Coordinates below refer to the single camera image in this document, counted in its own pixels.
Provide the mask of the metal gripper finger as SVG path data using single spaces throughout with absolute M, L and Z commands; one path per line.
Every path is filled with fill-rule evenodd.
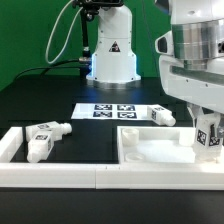
M 224 138 L 224 115 L 223 114 L 217 115 L 216 136 L 218 138 Z
M 198 105 L 188 103 L 187 109 L 192 118 L 193 126 L 196 126 L 196 120 L 197 120 L 198 116 L 202 114 L 202 108 Z

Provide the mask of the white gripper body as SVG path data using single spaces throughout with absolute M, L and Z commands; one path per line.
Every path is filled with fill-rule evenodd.
M 209 60 L 205 71 L 185 69 L 174 57 L 171 31 L 156 39 L 155 49 L 167 95 L 224 114 L 224 57 Z

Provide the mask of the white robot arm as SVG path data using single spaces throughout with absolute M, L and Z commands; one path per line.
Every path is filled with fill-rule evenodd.
M 164 91 L 188 102 L 198 124 L 209 119 L 201 110 L 212 110 L 209 131 L 224 137 L 224 0 L 155 0 L 155 5 L 171 16 L 171 30 L 155 41 Z M 140 79 L 131 35 L 130 10 L 101 3 L 88 81 L 110 87 Z

